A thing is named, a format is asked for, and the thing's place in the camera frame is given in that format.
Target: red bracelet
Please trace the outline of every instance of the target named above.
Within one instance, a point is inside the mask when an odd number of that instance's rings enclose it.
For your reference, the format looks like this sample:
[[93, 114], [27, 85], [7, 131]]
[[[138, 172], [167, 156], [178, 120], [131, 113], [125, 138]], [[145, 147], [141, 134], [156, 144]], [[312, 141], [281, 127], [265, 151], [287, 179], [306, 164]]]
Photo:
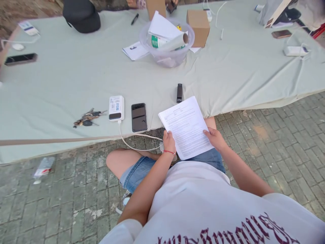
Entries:
[[164, 150], [164, 152], [170, 152], [170, 153], [173, 154], [174, 156], [176, 155], [176, 153], [173, 153], [173, 152], [171, 152], [171, 151]]

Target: plastic bottle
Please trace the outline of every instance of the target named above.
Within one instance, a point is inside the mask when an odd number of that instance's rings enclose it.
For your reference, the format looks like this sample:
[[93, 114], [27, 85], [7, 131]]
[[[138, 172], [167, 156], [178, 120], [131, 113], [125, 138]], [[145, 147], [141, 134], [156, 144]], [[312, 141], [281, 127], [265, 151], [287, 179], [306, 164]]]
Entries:
[[41, 183], [41, 177], [47, 175], [51, 171], [55, 157], [43, 158], [34, 174], [34, 185]]

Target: plastic bucket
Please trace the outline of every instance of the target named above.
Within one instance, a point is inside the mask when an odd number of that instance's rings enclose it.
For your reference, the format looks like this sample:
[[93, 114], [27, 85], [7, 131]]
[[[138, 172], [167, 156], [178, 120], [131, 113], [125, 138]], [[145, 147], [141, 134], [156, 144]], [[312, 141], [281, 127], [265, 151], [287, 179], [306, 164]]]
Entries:
[[194, 43], [194, 31], [186, 23], [180, 22], [175, 18], [167, 18], [174, 26], [180, 25], [182, 27], [182, 31], [188, 31], [189, 42], [182, 49], [170, 52], [159, 51], [158, 49], [152, 47], [151, 45], [151, 35], [148, 34], [148, 30], [151, 22], [148, 22], [140, 32], [140, 43], [147, 49], [151, 55], [153, 56], [155, 62], [166, 68], [174, 68], [179, 66], [186, 58], [188, 50], [192, 47]]

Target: brick pavement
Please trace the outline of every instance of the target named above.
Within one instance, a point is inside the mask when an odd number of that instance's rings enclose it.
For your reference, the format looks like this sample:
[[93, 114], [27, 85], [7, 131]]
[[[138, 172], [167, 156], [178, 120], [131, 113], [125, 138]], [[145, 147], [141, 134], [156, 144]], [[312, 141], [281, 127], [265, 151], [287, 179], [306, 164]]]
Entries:
[[[239, 156], [277, 192], [325, 221], [325, 92], [283, 108], [236, 111], [216, 117]], [[151, 135], [162, 137], [162, 130]], [[139, 149], [150, 138], [130, 137]], [[56, 155], [53, 172], [33, 185], [40, 158], [0, 167], [0, 244], [96, 243], [116, 225], [125, 192], [106, 168], [122, 141]], [[231, 184], [237, 186], [227, 170]]]

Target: table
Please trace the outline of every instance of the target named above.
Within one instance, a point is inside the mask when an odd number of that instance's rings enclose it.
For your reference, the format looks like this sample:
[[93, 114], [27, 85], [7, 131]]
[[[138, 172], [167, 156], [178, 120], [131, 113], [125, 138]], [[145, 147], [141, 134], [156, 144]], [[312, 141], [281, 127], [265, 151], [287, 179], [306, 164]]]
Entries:
[[[188, 52], [177, 68], [166, 69], [150, 56], [132, 62], [122, 48], [138, 41], [148, 21], [146, 10], [101, 12], [102, 26], [90, 34], [70, 28], [63, 17], [30, 22], [41, 34], [24, 53], [37, 53], [35, 63], [3, 66], [0, 71], [0, 140], [64, 139], [119, 135], [118, 124], [108, 116], [96, 119], [100, 126], [78, 127], [73, 122], [94, 107], [108, 109], [109, 97], [125, 98], [122, 133], [130, 134], [131, 105], [144, 102], [148, 129], [162, 127], [158, 113], [176, 104], [176, 88], [183, 84], [183, 98], [196, 96], [204, 117], [234, 110], [281, 107], [325, 90], [321, 81], [324, 49], [303, 30], [297, 38], [311, 49], [311, 58], [283, 55], [285, 39], [274, 39], [273, 29], [257, 21], [258, 0], [229, 1], [219, 12], [223, 40], [215, 28], [215, 16], [205, 48]], [[212, 2], [216, 13], [223, 2]], [[186, 21], [187, 9], [202, 4], [179, 6], [173, 17]], [[135, 14], [139, 19], [131, 26]], [[19, 31], [15, 40], [29, 37]], [[18, 55], [10, 49], [9, 56]], [[89, 141], [0, 147], [1, 163], [46, 155], [88, 145]]]

